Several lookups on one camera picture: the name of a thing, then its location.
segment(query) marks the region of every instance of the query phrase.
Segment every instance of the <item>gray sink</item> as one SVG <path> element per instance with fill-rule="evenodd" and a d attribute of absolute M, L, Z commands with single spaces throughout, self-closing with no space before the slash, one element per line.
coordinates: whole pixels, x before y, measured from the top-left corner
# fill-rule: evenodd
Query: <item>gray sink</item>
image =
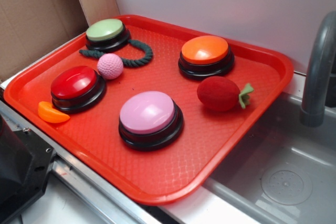
<path fill-rule="evenodd" d="M 261 223 L 336 223 L 336 113 L 306 127 L 300 105 L 281 94 L 204 186 Z"/>

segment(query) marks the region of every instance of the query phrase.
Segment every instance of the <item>red strawberry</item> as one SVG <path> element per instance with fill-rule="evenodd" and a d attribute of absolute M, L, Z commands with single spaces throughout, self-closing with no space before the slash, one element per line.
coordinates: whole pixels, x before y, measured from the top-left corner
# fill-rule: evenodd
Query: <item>red strawberry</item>
<path fill-rule="evenodd" d="M 241 92 L 233 81 L 220 76 L 206 78 L 197 88 L 199 100 L 207 108 L 221 112 L 232 109 L 238 101 L 244 109 L 246 105 L 249 105 L 248 93 L 251 92 L 253 88 L 249 83 Z"/>

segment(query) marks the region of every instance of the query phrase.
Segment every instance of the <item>tray rim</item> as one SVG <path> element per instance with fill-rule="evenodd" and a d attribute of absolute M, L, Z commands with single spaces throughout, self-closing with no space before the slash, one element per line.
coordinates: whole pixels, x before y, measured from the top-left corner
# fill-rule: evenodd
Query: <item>tray rim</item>
<path fill-rule="evenodd" d="M 117 17 L 114 17 L 117 19 L 122 20 L 123 22 L 127 22 L 128 25 L 135 25 L 140 28 L 144 28 L 146 30 L 158 32 L 158 29 L 160 27 L 165 27 L 165 33 L 158 32 L 160 34 L 164 34 L 170 37 L 182 39 L 182 40 L 189 40 L 197 36 L 202 35 L 209 35 L 208 33 L 204 33 L 201 31 L 196 31 L 188 28 L 184 28 L 181 26 L 161 22 L 158 20 L 138 16 L 138 15 L 120 15 Z M 251 44 L 247 44 L 244 42 L 232 40 L 225 38 L 229 45 L 232 47 L 233 50 L 239 50 L 240 48 L 243 48 L 244 50 L 252 50 L 256 52 L 262 52 L 262 54 L 267 54 L 270 57 L 267 59 L 267 64 L 274 68 L 280 75 L 280 82 L 278 85 L 265 97 L 263 100 L 263 103 L 261 103 L 257 108 L 255 108 L 252 113 L 248 116 L 248 118 L 244 121 L 244 123 L 232 134 L 232 136 L 227 140 L 225 145 L 223 145 L 217 153 L 209 160 L 209 162 L 204 166 L 204 168 L 183 188 L 172 192 L 170 194 L 161 194 L 161 195 L 152 195 L 147 194 L 143 191 L 139 192 L 137 189 L 134 189 L 134 186 L 132 185 L 125 185 L 124 180 L 120 178 L 118 173 L 115 171 L 111 171 L 110 169 L 107 169 L 105 167 L 101 167 L 101 171 L 104 169 L 107 169 L 109 172 L 112 172 L 115 176 L 115 185 L 117 188 L 119 188 L 122 192 L 124 192 L 126 195 L 128 195 L 133 200 L 147 205 L 162 205 L 162 204 L 168 204 L 171 202 L 174 202 L 178 199 L 184 198 L 190 193 L 192 193 L 194 190 L 196 190 L 204 181 L 205 179 L 212 173 L 212 171 L 217 167 L 217 165 L 226 157 L 226 155 L 232 150 L 232 148 L 235 147 L 235 145 L 239 142 L 239 140 L 246 134 L 246 132 L 253 126 L 253 124 L 261 117 L 261 115 L 267 110 L 267 108 L 276 100 L 276 98 L 282 93 L 283 89 L 286 87 L 286 85 L 290 82 L 292 79 L 294 69 L 291 61 L 289 58 L 277 51 L 266 49 L 259 46 L 254 46 Z M 5 101 L 12 106 L 16 111 L 18 111 L 20 114 L 22 114 L 26 118 L 33 118 L 37 115 L 35 115 L 33 112 L 31 112 L 29 109 L 27 109 L 25 106 L 20 104 L 17 100 L 14 99 L 13 94 L 17 93 L 18 90 L 20 90 L 22 87 L 24 87 L 25 83 L 28 83 L 30 80 L 33 80 L 36 76 L 38 76 L 38 72 L 44 72 L 48 69 L 48 67 L 45 65 L 45 62 L 48 63 L 57 63 L 60 59 L 64 59 L 66 55 L 63 55 L 63 51 L 72 50 L 78 48 L 78 45 L 81 45 L 82 47 L 85 44 L 85 33 L 78 36 L 74 40 L 71 40 L 64 44 L 62 47 L 58 48 L 54 52 L 52 52 L 49 56 L 45 57 L 44 59 L 36 62 L 31 67 L 27 68 L 18 76 L 16 76 L 6 87 L 4 91 L 4 99 Z M 47 135 L 47 131 L 45 130 L 45 127 L 40 127 L 40 129 L 43 130 Z M 58 132 L 54 132 L 52 138 L 62 137 L 62 134 L 59 134 Z M 75 156 L 77 156 L 80 160 L 82 160 L 84 163 L 87 164 L 86 157 L 83 156 L 81 152 L 73 153 Z M 95 160 L 94 158 L 90 157 L 90 162 L 96 163 L 96 165 L 101 166 L 98 160 Z"/>

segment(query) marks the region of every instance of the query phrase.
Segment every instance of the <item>faucet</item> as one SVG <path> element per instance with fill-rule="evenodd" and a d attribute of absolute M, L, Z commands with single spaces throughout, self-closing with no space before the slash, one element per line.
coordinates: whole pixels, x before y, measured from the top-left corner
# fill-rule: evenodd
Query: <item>faucet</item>
<path fill-rule="evenodd" d="M 300 121 L 308 127 L 323 123 L 325 106 L 336 106 L 336 11 L 323 19 L 315 38 L 304 85 Z"/>

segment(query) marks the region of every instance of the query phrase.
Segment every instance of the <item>green leaf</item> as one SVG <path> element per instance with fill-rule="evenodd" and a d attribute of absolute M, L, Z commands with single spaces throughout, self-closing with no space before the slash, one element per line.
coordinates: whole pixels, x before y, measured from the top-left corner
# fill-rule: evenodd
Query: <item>green leaf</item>
<path fill-rule="evenodd" d="M 252 93 L 254 91 L 254 88 L 251 86 L 250 83 L 246 84 L 243 90 L 241 90 L 238 98 L 240 106 L 245 109 L 247 105 L 250 104 L 250 96 L 248 94 Z"/>

